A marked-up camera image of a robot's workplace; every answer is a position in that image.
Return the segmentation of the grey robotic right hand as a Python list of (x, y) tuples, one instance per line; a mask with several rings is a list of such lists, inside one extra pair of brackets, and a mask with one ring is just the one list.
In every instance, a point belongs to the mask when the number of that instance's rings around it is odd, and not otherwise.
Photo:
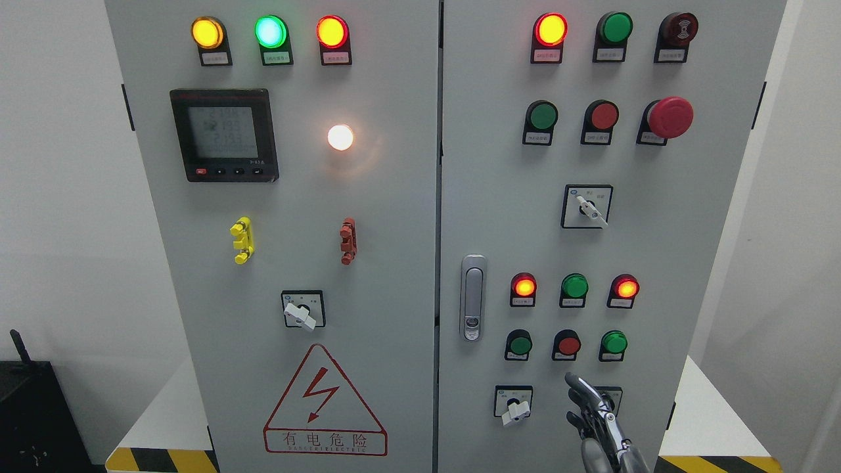
[(580, 415), (568, 411), (566, 419), (579, 432), (586, 472), (651, 472), (640, 450), (623, 433), (616, 414), (594, 386), (574, 373), (564, 379), (568, 396)]

